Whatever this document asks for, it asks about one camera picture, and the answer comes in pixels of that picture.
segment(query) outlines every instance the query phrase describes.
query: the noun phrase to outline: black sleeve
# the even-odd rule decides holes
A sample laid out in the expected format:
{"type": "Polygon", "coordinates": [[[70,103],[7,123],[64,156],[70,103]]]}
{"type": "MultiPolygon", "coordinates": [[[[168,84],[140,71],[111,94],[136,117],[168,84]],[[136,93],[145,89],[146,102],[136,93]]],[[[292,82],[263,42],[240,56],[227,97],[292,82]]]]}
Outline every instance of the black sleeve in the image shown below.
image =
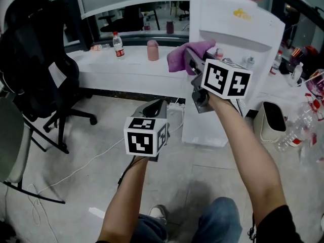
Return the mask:
{"type": "Polygon", "coordinates": [[[264,242],[302,243],[287,205],[269,213],[257,227],[257,243],[264,242]]]}

